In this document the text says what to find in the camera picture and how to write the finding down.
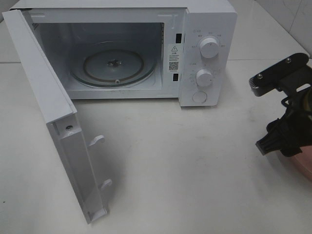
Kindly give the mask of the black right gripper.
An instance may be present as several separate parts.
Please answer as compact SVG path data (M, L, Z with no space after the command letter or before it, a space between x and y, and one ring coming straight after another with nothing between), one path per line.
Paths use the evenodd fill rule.
M305 65L280 80L279 85L287 95L282 100L285 114L255 145L262 155L280 151L292 157L302 153L300 147L312 144L312 112L304 107L304 98L312 88L312 69Z

